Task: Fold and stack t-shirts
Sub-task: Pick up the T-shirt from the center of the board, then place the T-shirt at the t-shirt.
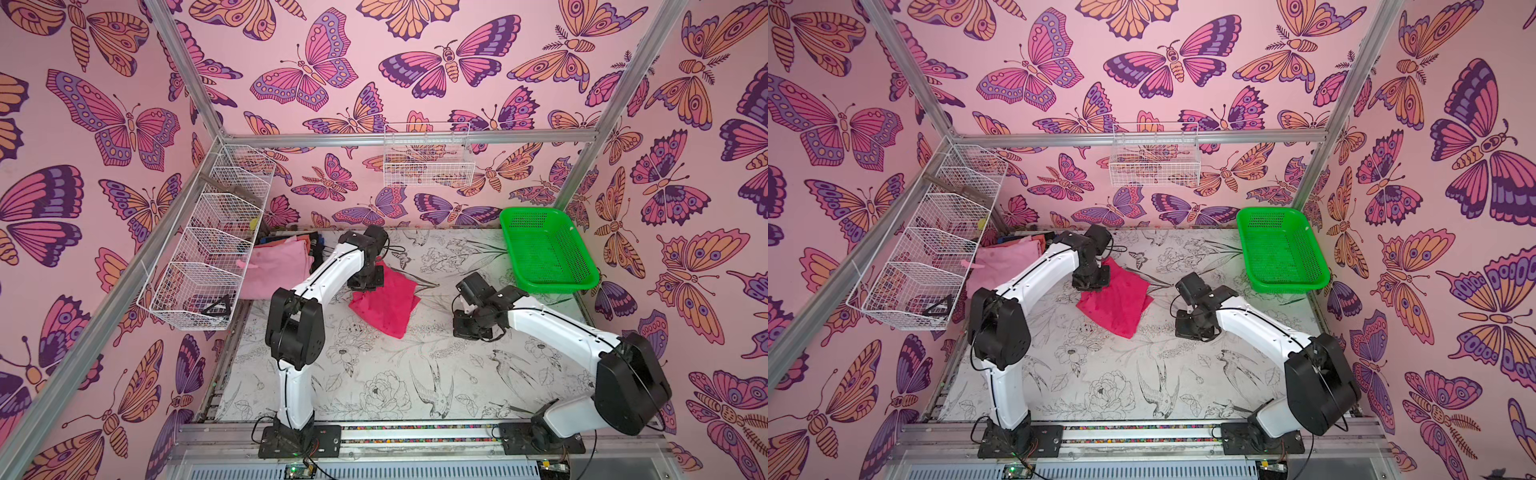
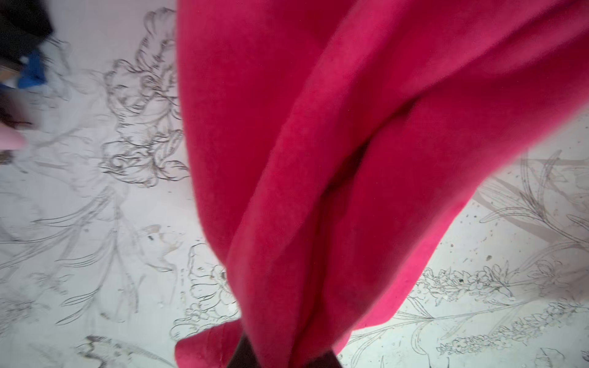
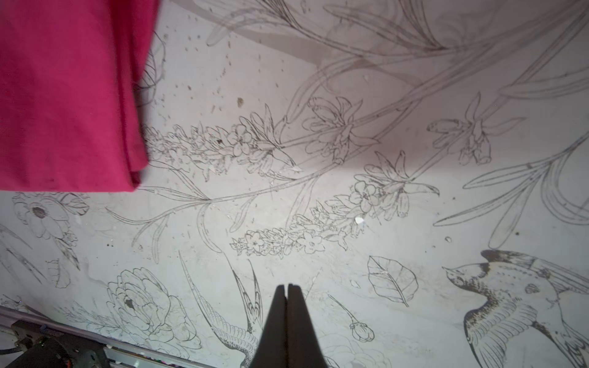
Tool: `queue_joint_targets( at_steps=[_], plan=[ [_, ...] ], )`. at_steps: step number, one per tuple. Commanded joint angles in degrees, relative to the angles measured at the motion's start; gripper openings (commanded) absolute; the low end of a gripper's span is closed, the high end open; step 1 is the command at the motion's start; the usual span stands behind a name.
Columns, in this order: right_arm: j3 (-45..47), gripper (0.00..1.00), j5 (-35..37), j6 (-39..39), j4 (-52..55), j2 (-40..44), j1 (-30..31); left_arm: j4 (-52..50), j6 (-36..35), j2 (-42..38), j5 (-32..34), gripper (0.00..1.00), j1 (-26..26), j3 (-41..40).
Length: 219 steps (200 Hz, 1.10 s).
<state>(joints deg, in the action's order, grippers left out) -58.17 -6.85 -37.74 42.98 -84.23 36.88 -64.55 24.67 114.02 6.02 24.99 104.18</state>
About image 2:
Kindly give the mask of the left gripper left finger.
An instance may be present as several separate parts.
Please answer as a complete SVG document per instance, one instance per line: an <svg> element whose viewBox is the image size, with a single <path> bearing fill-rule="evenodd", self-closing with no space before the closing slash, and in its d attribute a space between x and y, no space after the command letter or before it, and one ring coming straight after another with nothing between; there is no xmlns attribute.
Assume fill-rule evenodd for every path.
<svg viewBox="0 0 589 368"><path fill-rule="evenodd" d="M228 362L227 368L260 368L260 364L252 348L250 340L242 335L237 348Z"/></svg>

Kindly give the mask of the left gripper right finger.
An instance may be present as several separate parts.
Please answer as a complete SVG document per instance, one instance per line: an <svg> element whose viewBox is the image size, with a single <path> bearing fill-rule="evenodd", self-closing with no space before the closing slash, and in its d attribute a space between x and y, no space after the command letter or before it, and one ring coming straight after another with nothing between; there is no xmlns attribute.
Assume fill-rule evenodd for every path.
<svg viewBox="0 0 589 368"><path fill-rule="evenodd" d="M305 368L342 368L340 361L334 354L334 351L328 351L320 357L309 361Z"/></svg>

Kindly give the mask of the magenta t-shirt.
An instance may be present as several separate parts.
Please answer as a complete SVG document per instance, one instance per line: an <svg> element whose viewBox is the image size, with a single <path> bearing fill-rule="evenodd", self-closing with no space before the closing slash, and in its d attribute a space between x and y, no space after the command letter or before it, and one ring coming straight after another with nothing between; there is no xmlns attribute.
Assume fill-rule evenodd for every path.
<svg viewBox="0 0 589 368"><path fill-rule="evenodd" d="M389 320L476 188L588 102L586 1L180 1L199 220L239 320L181 367L304 367Z"/></svg>

